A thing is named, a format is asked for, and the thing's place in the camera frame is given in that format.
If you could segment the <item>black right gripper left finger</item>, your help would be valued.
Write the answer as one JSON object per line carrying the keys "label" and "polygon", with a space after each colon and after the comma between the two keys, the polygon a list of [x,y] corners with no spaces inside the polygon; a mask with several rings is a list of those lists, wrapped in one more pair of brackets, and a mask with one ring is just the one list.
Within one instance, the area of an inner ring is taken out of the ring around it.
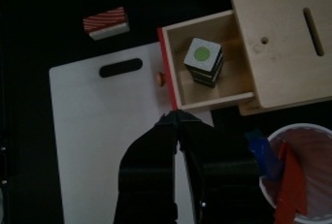
{"label": "black right gripper left finger", "polygon": [[178,124],[163,114],[122,157],[113,224],[177,224],[176,154]]}

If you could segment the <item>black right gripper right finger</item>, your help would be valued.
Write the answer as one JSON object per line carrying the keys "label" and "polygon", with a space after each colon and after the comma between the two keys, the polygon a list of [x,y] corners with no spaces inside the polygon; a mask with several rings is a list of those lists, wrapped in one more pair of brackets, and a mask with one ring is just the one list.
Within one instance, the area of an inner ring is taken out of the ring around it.
{"label": "black right gripper right finger", "polygon": [[272,224],[248,142],[178,111],[196,224]]}

